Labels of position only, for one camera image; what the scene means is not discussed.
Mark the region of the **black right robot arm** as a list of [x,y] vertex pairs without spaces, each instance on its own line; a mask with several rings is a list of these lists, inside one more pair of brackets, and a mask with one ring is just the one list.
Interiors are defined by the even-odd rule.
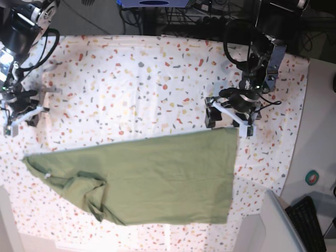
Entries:
[[[59,43],[59,31],[49,27],[59,5],[60,1],[1,1],[1,9],[9,10],[1,25],[1,110],[5,113],[5,129],[13,129],[21,121],[36,127],[39,114],[49,111],[34,98],[38,91],[26,90],[23,81],[49,59]],[[55,35],[50,51],[43,51],[34,65],[22,67],[33,46],[49,34]]]

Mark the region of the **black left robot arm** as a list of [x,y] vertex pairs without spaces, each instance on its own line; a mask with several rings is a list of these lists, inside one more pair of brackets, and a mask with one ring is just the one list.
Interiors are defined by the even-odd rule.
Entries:
[[[223,49],[230,63],[242,71],[238,87],[223,89],[214,97],[207,97],[205,125],[214,128],[222,114],[229,115],[235,127],[248,131],[260,118],[266,106],[277,106],[263,97],[274,91],[279,68],[286,54],[286,42],[295,35],[308,1],[255,1],[250,19],[233,19],[228,22],[223,36]],[[248,52],[245,61],[234,59],[228,50],[228,39],[234,28],[245,28]]]

